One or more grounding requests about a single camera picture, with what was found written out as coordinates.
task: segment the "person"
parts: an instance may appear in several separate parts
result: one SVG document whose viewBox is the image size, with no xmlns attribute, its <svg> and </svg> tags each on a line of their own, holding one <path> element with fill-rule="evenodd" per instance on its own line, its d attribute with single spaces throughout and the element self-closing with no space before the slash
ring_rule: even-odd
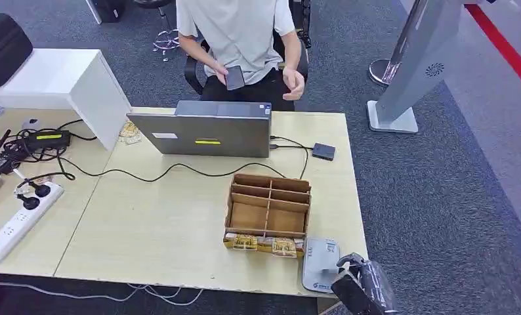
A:
<svg viewBox="0 0 521 315">
<path fill-rule="evenodd" d="M 295 110 L 305 82 L 297 71 L 301 43 L 288 0 L 177 0 L 176 7 L 180 46 L 205 64 L 208 75 L 201 100 L 269 102 L 273 110 Z M 195 40 L 198 30 L 209 52 Z M 273 30 L 285 47 L 283 71 Z M 245 86 L 228 91 L 225 75 L 232 66 L 241 67 Z"/>
</svg>

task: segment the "laptop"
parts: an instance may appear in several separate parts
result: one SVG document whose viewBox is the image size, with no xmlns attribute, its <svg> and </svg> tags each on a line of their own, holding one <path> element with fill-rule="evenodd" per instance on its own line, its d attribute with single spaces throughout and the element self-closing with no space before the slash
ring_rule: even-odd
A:
<svg viewBox="0 0 521 315">
<path fill-rule="evenodd" d="M 174 114 L 127 117 L 162 154 L 267 158 L 270 103 L 181 100 Z"/>
</svg>

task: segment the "hand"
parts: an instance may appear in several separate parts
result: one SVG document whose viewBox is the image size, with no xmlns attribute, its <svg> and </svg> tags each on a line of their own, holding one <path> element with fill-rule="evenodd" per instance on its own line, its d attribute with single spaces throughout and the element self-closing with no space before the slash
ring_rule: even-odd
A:
<svg viewBox="0 0 521 315">
<path fill-rule="evenodd" d="M 283 95 L 284 100 L 298 100 L 305 89 L 305 78 L 297 70 L 285 67 L 282 72 L 283 82 L 289 89 L 289 93 Z"/>
<path fill-rule="evenodd" d="M 219 62 L 215 62 L 212 69 L 216 73 L 218 80 L 220 80 L 223 85 L 226 85 L 226 75 L 228 75 L 228 70 L 226 67 L 224 67 L 224 65 Z"/>
</svg>

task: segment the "bar stool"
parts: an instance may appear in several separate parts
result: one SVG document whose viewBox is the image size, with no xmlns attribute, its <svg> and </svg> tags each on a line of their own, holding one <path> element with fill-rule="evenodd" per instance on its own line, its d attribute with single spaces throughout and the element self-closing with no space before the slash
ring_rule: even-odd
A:
<svg viewBox="0 0 521 315">
<path fill-rule="evenodd" d="M 166 55 L 166 51 L 179 47 L 179 37 L 173 37 L 173 32 L 177 32 L 177 29 L 170 27 L 170 21 L 166 17 L 166 14 L 162 10 L 162 7 L 173 2 L 173 0 L 133 0 L 138 7 L 143 9 L 158 9 L 160 11 L 160 17 L 162 19 L 163 30 L 158 33 L 156 39 L 152 43 L 153 51 L 162 51 L 162 55 Z"/>
</svg>

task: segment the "black bag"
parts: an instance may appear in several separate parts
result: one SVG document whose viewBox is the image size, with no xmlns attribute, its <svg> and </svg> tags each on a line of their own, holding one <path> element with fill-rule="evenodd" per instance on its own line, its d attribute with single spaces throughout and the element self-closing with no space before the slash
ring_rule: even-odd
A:
<svg viewBox="0 0 521 315">
<path fill-rule="evenodd" d="M 9 15 L 0 13 L 0 86 L 21 67 L 33 51 L 25 32 Z"/>
</svg>

